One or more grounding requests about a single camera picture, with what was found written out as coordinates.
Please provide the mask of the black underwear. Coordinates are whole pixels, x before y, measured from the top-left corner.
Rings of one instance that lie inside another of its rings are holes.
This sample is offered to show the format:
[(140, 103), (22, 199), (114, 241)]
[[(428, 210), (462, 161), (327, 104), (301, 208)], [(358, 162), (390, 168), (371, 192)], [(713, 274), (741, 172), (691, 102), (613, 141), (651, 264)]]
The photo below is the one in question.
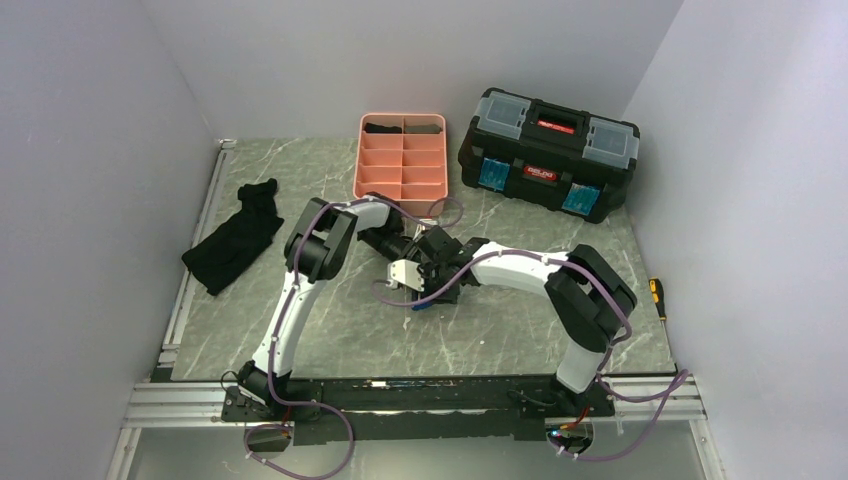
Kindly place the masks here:
[(182, 254), (183, 264), (209, 295), (230, 286), (272, 244), (284, 224), (277, 214), (277, 191), (274, 178), (241, 186), (241, 209)]

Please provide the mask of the pink divided organizer tray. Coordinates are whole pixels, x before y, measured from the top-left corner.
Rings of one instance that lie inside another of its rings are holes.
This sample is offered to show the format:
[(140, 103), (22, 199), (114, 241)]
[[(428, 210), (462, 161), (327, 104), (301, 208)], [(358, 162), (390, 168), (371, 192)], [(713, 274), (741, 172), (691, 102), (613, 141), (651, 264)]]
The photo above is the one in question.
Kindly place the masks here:
[[(406, 124), (436, 123), (438, 135), (407, 135)], [(367, 113), (360, 119), (352, 193), (377, 193), (423, 218), (442, 213), (449, 193), (447, 128), (437, 113)]]

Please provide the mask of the blue underwear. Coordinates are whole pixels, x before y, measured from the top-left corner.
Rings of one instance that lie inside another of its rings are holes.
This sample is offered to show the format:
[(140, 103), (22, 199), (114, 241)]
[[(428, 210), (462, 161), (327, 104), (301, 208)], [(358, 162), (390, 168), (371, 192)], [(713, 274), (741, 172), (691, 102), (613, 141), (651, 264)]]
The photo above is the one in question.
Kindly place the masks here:
[(433, 303), (432, 303), (432, 302), (424, 302), (424, 303), (421, 303), (421, 304), (417, 304), (417, 305), (411, 306), (411, 307), (410, 307), (410, 309), (411, 309), (412, 311), (420, 311), (420, 310), (424, 310), (424, 309), (430, 308), (431, 306), (433, 306)]

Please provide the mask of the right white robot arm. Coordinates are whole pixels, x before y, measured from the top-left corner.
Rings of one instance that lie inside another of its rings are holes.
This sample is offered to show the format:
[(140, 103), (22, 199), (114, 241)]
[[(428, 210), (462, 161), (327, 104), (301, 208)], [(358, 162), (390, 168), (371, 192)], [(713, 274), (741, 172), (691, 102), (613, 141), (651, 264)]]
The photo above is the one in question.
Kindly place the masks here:
[(593, 247), (568, 252), (535, 252), (482, 237), (465, 243), (434, 227), (414, 241), (412, 260), (436, 303), (454, 303), (463, 286), (506, 287), (550, 302), (567, 336), (555, 372), (551, 401), (574, 415), (590, 399), (589, 387), (609, 359), (620, 332), (638, 304), (633, 290)]

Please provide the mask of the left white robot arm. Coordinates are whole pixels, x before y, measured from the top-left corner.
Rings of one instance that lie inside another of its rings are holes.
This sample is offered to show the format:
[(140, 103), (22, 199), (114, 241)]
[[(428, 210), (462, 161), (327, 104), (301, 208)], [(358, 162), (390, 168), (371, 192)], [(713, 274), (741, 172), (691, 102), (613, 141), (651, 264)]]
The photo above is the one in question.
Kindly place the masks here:
[(298, 342), (322, 291), (341, 271), (357, 235), (377, 244), (400, 236), (404, 221), (420, 219), (376, 192), (349, 202), (310, 199), (284, 248), (282, 291), (265, 335), (250, 361), (237, 373), (249, 392), (248, 407), (264, 420), (279, 417), (287, 406), (286, 384)]

